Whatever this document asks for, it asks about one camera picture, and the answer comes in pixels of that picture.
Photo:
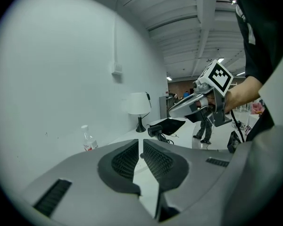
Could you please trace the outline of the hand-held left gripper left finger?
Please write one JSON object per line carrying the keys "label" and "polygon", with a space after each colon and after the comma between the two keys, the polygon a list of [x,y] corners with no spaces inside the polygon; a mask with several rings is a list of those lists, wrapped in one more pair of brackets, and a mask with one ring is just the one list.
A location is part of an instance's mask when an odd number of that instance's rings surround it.
{"label": "hand-held left gripper left finger", "polygon": [[139,142],[126,140],[63,160],[22,192],[36,226],[153,226],[134,184]]}

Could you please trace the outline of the person's right hand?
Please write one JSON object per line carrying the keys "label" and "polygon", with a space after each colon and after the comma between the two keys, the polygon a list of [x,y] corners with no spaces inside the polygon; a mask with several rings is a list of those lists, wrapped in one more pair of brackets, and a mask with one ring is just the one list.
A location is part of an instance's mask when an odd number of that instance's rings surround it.
{"label": "person's right hand", "polygon": [[198,110],[203,108],[209,108],[211,110],[215,109],[215,96],[213,94],[209,95],[200,95],[197,98],[196,106]]}

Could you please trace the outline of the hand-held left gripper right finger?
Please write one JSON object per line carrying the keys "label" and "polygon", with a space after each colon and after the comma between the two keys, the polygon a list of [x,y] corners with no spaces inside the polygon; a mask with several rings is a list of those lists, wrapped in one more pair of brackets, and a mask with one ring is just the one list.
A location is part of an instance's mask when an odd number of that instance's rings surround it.
{"label": "hand-held left gripper right finger", "polygon": [[222,222],[232,155],[143,141],[143,222]]}

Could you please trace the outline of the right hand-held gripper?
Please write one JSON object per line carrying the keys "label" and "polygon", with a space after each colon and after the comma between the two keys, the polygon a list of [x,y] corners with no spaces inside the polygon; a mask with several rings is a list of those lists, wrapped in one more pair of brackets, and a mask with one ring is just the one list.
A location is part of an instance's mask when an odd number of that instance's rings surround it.
{"label": "right hand-held gripper", "polygon": [[[204,121],[214,124],[215,127],[231,122],[225,115],[225,97],[232,80],[233,76],[221,63],[212,61],[193,83],[195,93],[171,107],[170,117],[185,117],[193,123]],[[203,95],[209,94],[215,96],[215,109],[206,107],[198,110],[196,102],[200,101]]]}

